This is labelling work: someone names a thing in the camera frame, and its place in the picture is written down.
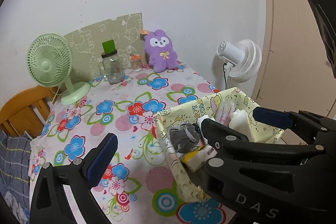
purple plush toy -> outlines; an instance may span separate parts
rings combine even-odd
[[[149,32],[144,38],[144,50],[149,55],[149,63],[153,66],[154,72],[163,72],[167,68],[175,69],[179,66],[177,53],[163,30]]]

door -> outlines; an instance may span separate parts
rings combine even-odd
[[[335,99],[336,80],[308,1],[273,0],[270,52],[257,103],[333,116]]]

door frame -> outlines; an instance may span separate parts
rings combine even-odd
[[[258,98],[268,62],[272,40],[272,31],[273,31],[273,15],[274,15],[273,12],[274,12],[273,0],[266,0],[266,25],[265,25],[264,44],[262,47],[262,60],[251,96],[251,98],[254,100],[257,100]],[[336,98],[327,117],[334,118],[335,115],[336,115]]]

floral tablecloth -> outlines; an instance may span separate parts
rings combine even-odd
[[[234,212],[219,202],[187,204],[179,197],[154,122],[156,112],[218,90],[181,62],[178,69],[162,73],[149,66],[126,72],[120,84],[92,80],[80,101],[54,105],[41,136],[31,142],[30,201],[43,163],[69,164],[112,132],[118,137],[117,153],[92,189],[112,223],[227,223]],[[70,188],[65,191],[77,222],[85,223]]]

red flower print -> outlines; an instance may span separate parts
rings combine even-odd
[[[67,124],[67,122],[68,122],[68,118],[65,118],[65,119],[61,120],[59,122],[59,125],[58,125],[56,131],[62,132],[65,129],[65,125]]]
[[[85,106],[85,103],[87,101],[87,96],[85,95],[78,103],[77,107],[83,107]]]
[[[107,166],[102,179],[112,179],[112,166],[110,164]]]
[[[34,172],[35,167],[36,167],[36,164],[33,164],[33,166],[31,167],[31,173]]]
[[[156,138],[155,127],[152,127],[152,135],[153,135],[154,138]]]
[[[44,149],[42,149],[42,150],[39,152],[39,157],[40,157],[40,158],[43,157],[43,152],[44,152]]]
[[[150,68],[151,68],[151,65],[149,65],[149,64],[145,64],[145,65],[142,65],[142,67],[143,67],[144,69],[150,69]]]
[[[128,106],[127,110],[130,116],[142,115],[145,111],[140,102],[135,102],[133,105]]]

